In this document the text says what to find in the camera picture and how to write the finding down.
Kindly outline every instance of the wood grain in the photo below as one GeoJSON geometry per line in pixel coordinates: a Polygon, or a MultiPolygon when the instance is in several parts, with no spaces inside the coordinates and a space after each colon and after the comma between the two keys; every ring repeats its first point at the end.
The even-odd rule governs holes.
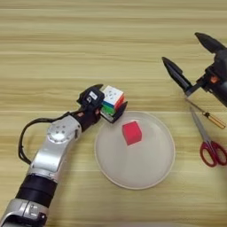
{"type": "MultiPolygon", "coordinates": [[[[213,56],[194,33],[227,43],[226,12],[224,0],[0,1],[0,213],[27,171],[17,157],[26,122],[76,109],[79,93],[102,82],[125,91],[129,110],[146,111],[167,124],[176,142],[176,163],[168,178],[149,190],[111,184],[93,154],[100,122],[69,154],[48,226],[140,221],[226,226],[226,168],[201,162],[200,134],[160,60],[173,59],[195,82],[213,56]]],[[[193,100],[227,122],[225,107],[212,95],[201,90],[193,100]]],[[[226,130],[203,122],[227,147],[226,130]]],[[[42,125],[27,133],[29,157],[45,130],[42,125]]]]}

